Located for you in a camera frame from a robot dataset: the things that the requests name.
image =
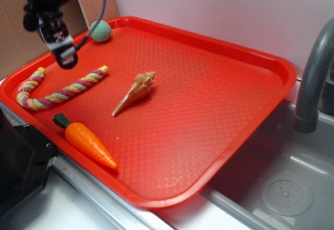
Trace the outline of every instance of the orange carrot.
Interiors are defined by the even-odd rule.
[[[99,138],[84,124],[71,123],[64,114],[56,114],[53,122],[65,129],[65,139],[93,160],[116,169],[118,164]]]

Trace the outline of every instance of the sink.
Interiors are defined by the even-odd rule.
[[[302,134],[293,110],[283,101],[209,187],[259,225],[334,229],[334,120],[321,114],[317,130]]]

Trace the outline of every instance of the gray faucet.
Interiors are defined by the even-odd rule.
[[[293,126],[316,130],[319,110],[334,116],[334,18],[322,29],[308,58],[299,89]]]

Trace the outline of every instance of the cardboard box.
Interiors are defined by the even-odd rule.
[[[23,27],[27,0],[0,0],[0,80],[49,49],[36,32]],[[97,18],[102,0],[70,0],[61,7],[71,36],[86,31]],[[103,19],[118,16],[115,0],[108,0]]]

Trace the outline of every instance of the rope toy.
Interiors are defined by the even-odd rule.
[[[16,101],[20,106],[28,110],[38,111],[48,109],[87,90],[89,87],[93,86],[93,84],[102,79],[108,71],[109,69],[107,66],[102,66],[56,93],[47,95],[44,98],[31,99],[29,96],[32,91],[42,82],[44,78],[45,68],[39,67],[18,89]]]

